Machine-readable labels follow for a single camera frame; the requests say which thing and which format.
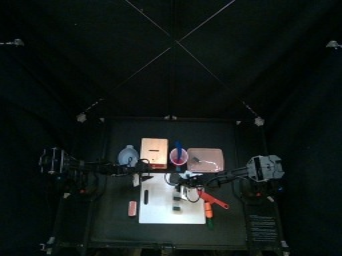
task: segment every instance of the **blue object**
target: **blue object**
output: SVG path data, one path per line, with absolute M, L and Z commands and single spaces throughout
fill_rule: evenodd
M 179 141 L 176 141 L 175 147 L 176 147 L 176 162 L 179 163 L 179 160 L 180 160 L 180 157 L 181 157 L 181 145 L 180 145 Z

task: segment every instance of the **red handle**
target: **red handle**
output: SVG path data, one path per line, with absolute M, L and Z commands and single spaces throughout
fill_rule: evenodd
M 228 209 L 229 206 L 227 203 L 224 203 L 223 201 L 220 201 L 219 199 L 216 199 L 213 196 L 211 196 L 209 194 L 207 194 L 204 191 L 197 190 L 197 195 L 199 197 L 205 201 L 209 202 L 209 204 L 217 204 L 221 208 Z

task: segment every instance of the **cable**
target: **cable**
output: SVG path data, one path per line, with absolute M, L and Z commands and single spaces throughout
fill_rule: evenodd
M 197 190 L 199 194 L 197 194 L 197 199 L 196 199 L 195 201 L 192 201 L 192 200 L 188 198 L 187 193 L 185 193 L 187 200 L 188 200 L 188 202 L 192 203 L 192 204 L 196 203 L 196 202 L 199 201 L 199 199 L 200 199 L 201 187 L 196 187 L 196 190 Z
M 167 175 L 168 173 L 165 172 L 165 174 L 164 174 L 164 181 L 165 181 L 165 183 L 169 185 L 169 186 L 176 186 L 176 184 L 175 183 L 171 183 L 169 182 L 169 179 L 168 179 L 168 181 L 167 181 L 167 179 L 165 179 L 165 175 Z

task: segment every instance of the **pink cup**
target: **pink cup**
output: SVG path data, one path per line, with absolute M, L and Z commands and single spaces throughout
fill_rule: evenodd
M 173 165 L 180 166 L 187 162 L 188 159 L 188 154 L 187 151 L 181 148 L 181 156 L 180 159 L 177 160 L 177 150 L 173 148 L 169 152 L 169 160 Z

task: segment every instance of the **cardboard box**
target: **cardboard box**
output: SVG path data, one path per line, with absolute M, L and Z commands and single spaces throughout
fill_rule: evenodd
M 167 139 L 141 139 L 140 159 L 148 159 L 152 169 L 167 169 Z

